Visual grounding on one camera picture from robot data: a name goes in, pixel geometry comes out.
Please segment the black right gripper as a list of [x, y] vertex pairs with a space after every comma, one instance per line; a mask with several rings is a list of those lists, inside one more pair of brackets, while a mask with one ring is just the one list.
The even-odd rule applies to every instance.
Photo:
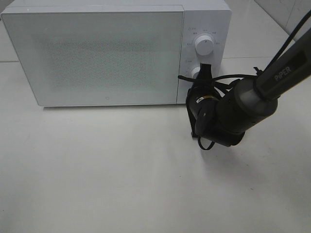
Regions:
[[[200, 64], [200, 73], [211, 73], [211, 64]], [[219, 100], [219, 94], [211, 85], [210, 74], [198, 74], [196, 79], [191, 79], [192, 86], [186, 97], [186, 108], [191, 127], [192, 138], [205, 135], [214, 116], [214, 106]]]

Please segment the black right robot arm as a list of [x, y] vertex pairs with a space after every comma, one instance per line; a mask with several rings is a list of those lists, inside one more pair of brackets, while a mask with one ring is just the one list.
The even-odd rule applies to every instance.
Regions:
[[311, 33], [307, 31], [279, 59], [258, 75], [233, 75], [230, 84], [213, 78], [210, 64], [201, 64], [186, 97], [191, 136], [226, 147], [235, 146], [246, 130], [277, 109], [278, 98], [311, 74]]

